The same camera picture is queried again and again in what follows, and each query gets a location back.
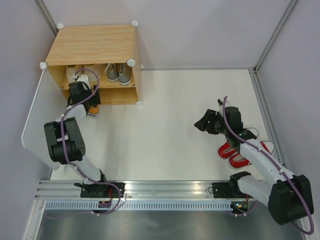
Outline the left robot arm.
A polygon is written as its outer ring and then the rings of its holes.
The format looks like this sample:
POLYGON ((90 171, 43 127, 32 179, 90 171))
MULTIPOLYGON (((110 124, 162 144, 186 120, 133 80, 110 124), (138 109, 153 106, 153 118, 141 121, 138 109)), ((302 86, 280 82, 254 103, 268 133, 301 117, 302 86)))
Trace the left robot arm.
POLYGON ((86 145, 77 120, 89 114, 90 107, 101 103, 98 85, 91 88, 83 81, 70 84, 70 96, 65 112, 55 121, 44 124, 44 133, 50 159, 67 165, 83 180, 92 185, 92 192, 99 198, 109 193, 103 172, 86 156, 86 145))

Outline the grey sneaker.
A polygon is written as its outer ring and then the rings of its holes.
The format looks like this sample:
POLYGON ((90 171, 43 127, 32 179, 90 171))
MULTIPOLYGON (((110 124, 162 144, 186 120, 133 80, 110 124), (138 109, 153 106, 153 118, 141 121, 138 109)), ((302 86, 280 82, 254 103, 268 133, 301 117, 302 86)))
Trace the grey sneaker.
POLYGON ((131 83, 132 68, 127 63, 121 63, 118 75, 118 81, 122 86, 131 83))
POLYGON ((104 72, 109 82, 115 83, 118 81, 119 71, 117 63, 107 63, 104 72))

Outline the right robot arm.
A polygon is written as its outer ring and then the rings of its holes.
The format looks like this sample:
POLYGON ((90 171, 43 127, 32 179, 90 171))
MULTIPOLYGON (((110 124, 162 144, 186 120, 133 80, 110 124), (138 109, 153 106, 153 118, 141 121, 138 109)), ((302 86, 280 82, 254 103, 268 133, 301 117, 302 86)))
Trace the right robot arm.
POLYGON ((312 220, 314 205, 309 179, 304 175, 295 175, 281 165, 257 137, 243 127, 237 107, 221 107, 219 111, 208 109, 194 126, 211 135, 224 135, 227 143, 263 176, 264 181, 247 171, 231 175, 228 181, 231 196, 239 198, 249 195, 255 198, 268 208, 279 225, 305 217, 312 220))

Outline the orange sneaker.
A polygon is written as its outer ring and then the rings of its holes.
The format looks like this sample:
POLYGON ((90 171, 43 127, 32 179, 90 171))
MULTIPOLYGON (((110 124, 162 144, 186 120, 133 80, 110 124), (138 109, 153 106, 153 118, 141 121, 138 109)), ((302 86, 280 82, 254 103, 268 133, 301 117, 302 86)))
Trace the orange sneaker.
POLYGON ((99 111, 100 111, 100 108, 98 105, 92 105, 92 106, 90 106, 90 108, 88 110, 88 114, 90 116, 96 116, 96 115, 98 115, 99 111))

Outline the beige canvas shoe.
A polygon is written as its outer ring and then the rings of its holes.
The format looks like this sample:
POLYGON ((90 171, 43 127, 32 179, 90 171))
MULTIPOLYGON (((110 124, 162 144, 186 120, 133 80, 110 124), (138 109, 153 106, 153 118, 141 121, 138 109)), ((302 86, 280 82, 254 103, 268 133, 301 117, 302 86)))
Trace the beige canvas shoe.
POLYGON ((96 75, 99 79, 101 78, 102 64, 84 64, 83 67, 85 68, 83 72, 88 76, 90 83, 97 81, 96 75))
POLYGON ((67 65, 65 68, 67 81, 72 83, 75 81, 75 73, 78 71, 79 65, 67 65))

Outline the red sneaker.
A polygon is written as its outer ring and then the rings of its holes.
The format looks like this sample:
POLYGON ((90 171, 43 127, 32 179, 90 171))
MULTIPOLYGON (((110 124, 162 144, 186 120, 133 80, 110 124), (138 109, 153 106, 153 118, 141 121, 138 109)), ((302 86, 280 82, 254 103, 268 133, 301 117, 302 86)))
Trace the red sneaker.
MULTIPOLYGON (((263 140, 260 143, 269 154, 272 155, 274 153, 276 146, 272 141, 263 140)), ((251 162, 245 157, 243 157, 242 155, 240 155, 239 153, 236 153, 228 159, 228 165, 232 169, 238 170, 251 165, 251 162)))
MULTIPOLYGON (((259 136, 259 131, 254 127, 248 127, 246 130, 251 131, 256 138, 259 136)), ((236 154, 238 154, 238 152, 227 142, 225 142, 217 150, 217 155, 223 160, 228 159, 236 154)))

